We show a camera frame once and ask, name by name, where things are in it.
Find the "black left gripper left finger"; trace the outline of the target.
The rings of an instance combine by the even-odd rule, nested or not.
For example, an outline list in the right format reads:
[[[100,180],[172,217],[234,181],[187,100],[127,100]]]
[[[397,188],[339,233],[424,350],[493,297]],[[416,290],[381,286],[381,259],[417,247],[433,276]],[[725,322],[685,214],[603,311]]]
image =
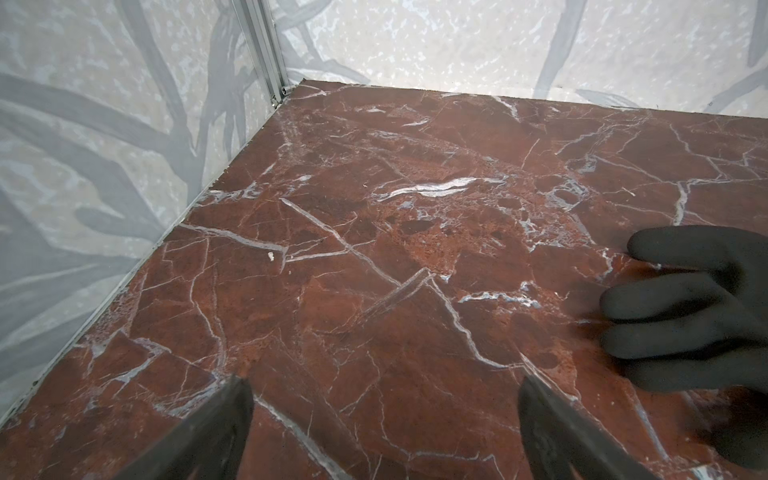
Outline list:
[[[247,380],[223,388],[166,436],[123,468],[117,479],[234,479],[254,411]]]

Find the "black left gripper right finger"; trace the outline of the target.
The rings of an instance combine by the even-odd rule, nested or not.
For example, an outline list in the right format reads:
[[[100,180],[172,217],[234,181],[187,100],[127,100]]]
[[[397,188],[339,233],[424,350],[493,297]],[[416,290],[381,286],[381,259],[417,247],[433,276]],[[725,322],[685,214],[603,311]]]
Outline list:
[[[544,383],[523,380],[517,399],[520,434],[535,479],[653,479]]]

